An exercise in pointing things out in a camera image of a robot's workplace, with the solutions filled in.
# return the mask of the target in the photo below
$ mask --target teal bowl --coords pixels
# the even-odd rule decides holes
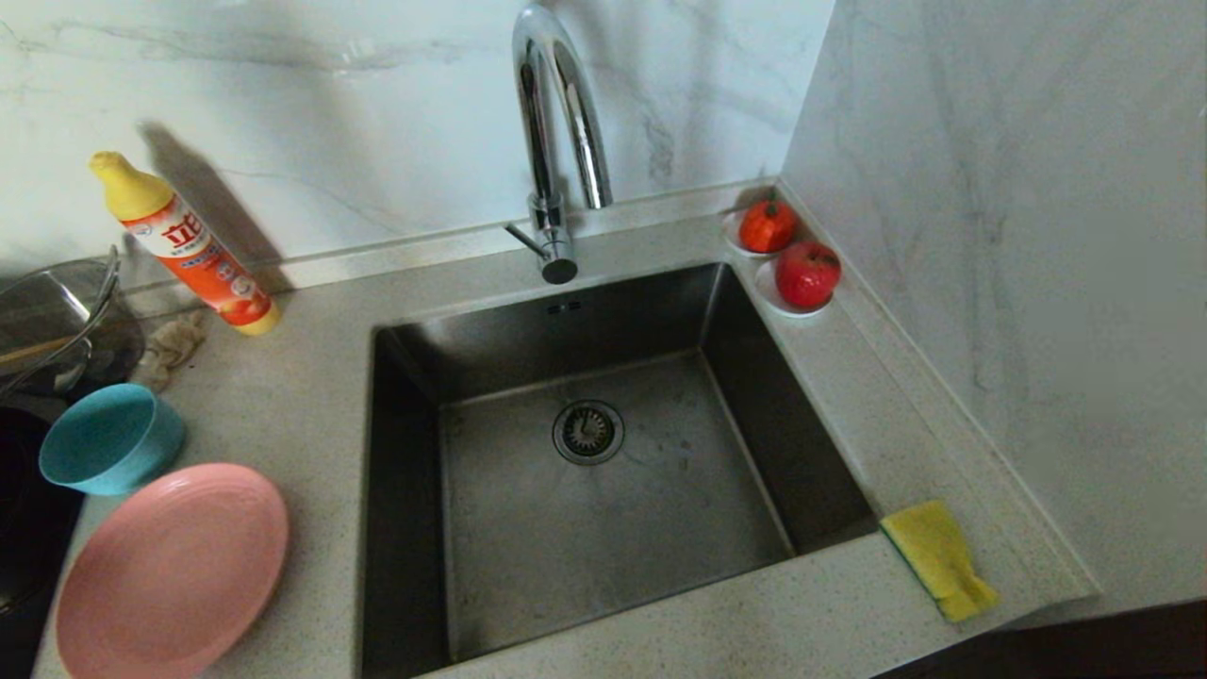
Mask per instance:
[[[39,467],[51,484],[93,496],[129,493],[163,474],[185,441],[176,411],[138,385],[81,399],[51,427]]]

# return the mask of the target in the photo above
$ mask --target faucet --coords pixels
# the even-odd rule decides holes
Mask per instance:
[[[612,203],[612,185],[596,122],[599,118],[575,45],[553,12],[540,5],[525,7],[515,19],[512,51],[515,57],[515,87],[520,96],[529,164],[536,183],[536,189],[529,195],[529,216],[536,238],[530,238],[514,224],[505,228],[541,257],[541,275],[546,281],[562,283],[575,277],[578,264],[575,262],[570,229],[564,222],[561,194],[555,186],[554,158],[546,135],[540,72],[542,62],[549,68],[548,76],[558,84],[558,98],[575,145],[583,193],[587,205],[593,210]]]

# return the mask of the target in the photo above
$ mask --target marble wall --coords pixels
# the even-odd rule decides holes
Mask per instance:
[[[1207,5],[839,0],[783,175],[1106,596],[1202,597]]]
[[[7,2],[0,275],[117,239],[100,148],[238,200],[253,259],[526,218],[524,4]],[[832,0],[547,5],[594,80],[617,200],[779,174]]]

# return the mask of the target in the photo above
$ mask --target tomato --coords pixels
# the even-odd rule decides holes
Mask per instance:
[[[752,252],[776,252],[792,242],[800,219],[787,203],[776,200],[775,193],[746,210],[739,240]]]
[[[793,242],[775,261],[775,287],[789,304],[820,309],[842,276],[838,254],[816,240]]]

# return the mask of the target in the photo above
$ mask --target small white plate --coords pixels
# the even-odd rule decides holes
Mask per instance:
[[[758,270],[754,271],[754,288],[758,289],[759,294],[764,299],[771,303],[771,308],[776,312],[789,316],[789,317],[809,317],[822,312],[834,300],[834,294],[830,294],[829,300],[816,309],[803,309],[795,304],[789,304],[780,295],[780,289],[775,286],[775,261],[763,262]]]
[[[737,210],[736,212],[729,212],[725,215],[725,218],[721,221],[722,233],[725,236],[725,242],[729,242],[730,247],[752,259],[765,259],[783,251],[782,248],[776,250],[775,252],[756,252],[753,250],[747,250],[746,246],[742,245],[741,238],[737,235],[737,232],[742,228],[742,217],[745,215],[745,210]]]

